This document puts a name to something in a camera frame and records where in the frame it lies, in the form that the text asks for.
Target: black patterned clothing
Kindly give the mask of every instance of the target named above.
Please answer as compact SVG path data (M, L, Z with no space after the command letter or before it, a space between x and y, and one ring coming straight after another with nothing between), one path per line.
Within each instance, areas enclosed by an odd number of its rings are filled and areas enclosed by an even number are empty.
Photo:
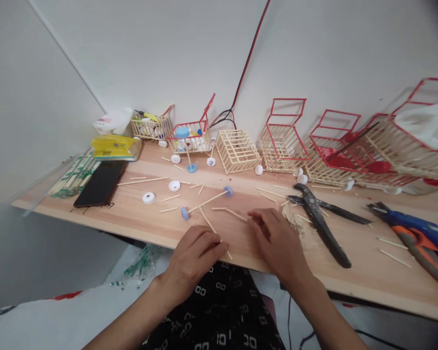
M277 327L248 269L217 262L142 350L281 349Z

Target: pliers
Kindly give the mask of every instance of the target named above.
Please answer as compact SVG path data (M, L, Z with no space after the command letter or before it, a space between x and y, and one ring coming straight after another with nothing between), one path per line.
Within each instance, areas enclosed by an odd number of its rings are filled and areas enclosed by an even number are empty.
M342 209L338 206L317 199L315 195L310 191L310 189L303 184L296 184L293 188L301 191L303 193L303 196L299 197L295 195L289 195L287 196L288 199L293 203L303 206L306 214L313 223L314 228L320 235L326 247L331 252L334 259L337 260L337 262L343 268L351 268L352 263L350 262L349 258L347 258L344 250L341 246L339 246L336 239L332 235L331 230L329 229L326 221L324 220L324 217L322 216L320 207L326 208L336 215L339 215L345 219L354 221L359 224L367 225L371 223L371 221L356 214L353 214L349 211L346 211L345 209Z

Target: hand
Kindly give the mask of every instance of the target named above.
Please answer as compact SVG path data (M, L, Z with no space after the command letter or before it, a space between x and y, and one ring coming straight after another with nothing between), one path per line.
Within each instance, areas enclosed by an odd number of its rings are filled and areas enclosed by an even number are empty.
M192 226L175 248L167 270L157 278L158 293L170 310L193 293L201 278L229 249L207 226Z
M279 281L289 289L293 282L312 280L298 232L283 215L276 209L253 209L247 214L261 253Z

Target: yellow tissue pack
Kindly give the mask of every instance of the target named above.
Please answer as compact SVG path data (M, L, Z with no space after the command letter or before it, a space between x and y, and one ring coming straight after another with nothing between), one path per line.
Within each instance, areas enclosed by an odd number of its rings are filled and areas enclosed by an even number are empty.
M137 161L142 142L121 135L101 135L91 141L94 159Z

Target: person's right hand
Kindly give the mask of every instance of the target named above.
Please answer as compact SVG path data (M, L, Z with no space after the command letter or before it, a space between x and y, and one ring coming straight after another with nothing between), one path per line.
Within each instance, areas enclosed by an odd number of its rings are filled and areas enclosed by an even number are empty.
M276 209L253 209L247 214L264 259L287 289L290 283L306 283L313 277L298 232L282 214Z

